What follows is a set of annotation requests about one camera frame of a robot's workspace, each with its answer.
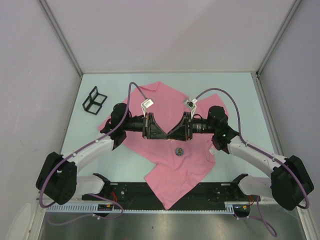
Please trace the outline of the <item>round portrait pin badge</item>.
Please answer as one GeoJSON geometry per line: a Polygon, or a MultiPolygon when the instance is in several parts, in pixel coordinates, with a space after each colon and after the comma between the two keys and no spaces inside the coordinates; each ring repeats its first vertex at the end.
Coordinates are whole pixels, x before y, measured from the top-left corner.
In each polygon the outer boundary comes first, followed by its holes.
{"type": "Polygon", "coordinates": [[[182,156],[184,154],[184,150],[182,148],[178,147],[175,149],[175,154],[177,156],[182,156]]]}

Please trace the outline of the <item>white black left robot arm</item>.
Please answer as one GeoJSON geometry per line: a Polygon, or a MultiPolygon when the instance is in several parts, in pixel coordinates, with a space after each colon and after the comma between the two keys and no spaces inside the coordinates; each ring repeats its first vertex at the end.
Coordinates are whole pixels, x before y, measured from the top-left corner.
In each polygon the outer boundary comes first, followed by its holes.
{"type": "Polygon", "coordinates": [[[47,205],[43,197],[49,197],[55,204],[64,205],[74,196],[94,194],[105,200],[110,196],[109,180],[99,173],[79,176],[80,170],[101,155],[119,147],[127,137],[127,132],[140,132],[148,140],[166,140],[168,138],[156,123],[153,113],[132,116],[126,103],[113,107],[98,139],[93,140],[68,156],[50,153],[42,166],[36,188],[40,191],[39,200],[43,208],[47,205]]]}

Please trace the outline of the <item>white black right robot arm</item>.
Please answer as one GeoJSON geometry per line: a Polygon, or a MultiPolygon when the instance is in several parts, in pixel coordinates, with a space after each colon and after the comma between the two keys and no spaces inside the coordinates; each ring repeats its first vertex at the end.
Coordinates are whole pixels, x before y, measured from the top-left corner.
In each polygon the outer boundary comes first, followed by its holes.
{"type": "Polygon", "coordinates": [[[230,188],[231,196],[237,201],[248,195],[264,196],[273,198],[286,210],[293,210],[314,190],[314,184],[299,157],[269,153],[246,142],[240,132],[229,126],[228,116],[221,106],[212,106],[206,119],[193,119],[190,112],[184,112],[167,138],[190,141],[193,134],[211,134],[212,144],[218,151],[241,158],[267,175],[267,178],[250,175],[241,178],[230,188]]]}

